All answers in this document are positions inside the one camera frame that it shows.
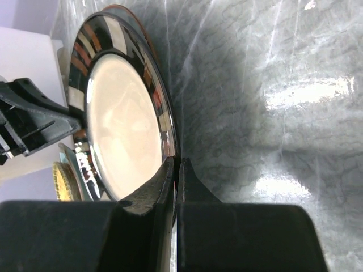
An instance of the marble surface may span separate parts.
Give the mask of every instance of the marble surface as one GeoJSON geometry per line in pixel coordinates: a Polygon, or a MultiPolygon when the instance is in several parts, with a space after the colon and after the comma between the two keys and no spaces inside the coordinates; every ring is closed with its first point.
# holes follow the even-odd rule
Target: marble surface
{"type": "Polygon", "coordinates": [[[361,0],[61,1],[65,79],[78,28],[110,3],[153,39],[201,181],[225,202],[301,205],[331,271],[363,271],[361,0]]]}

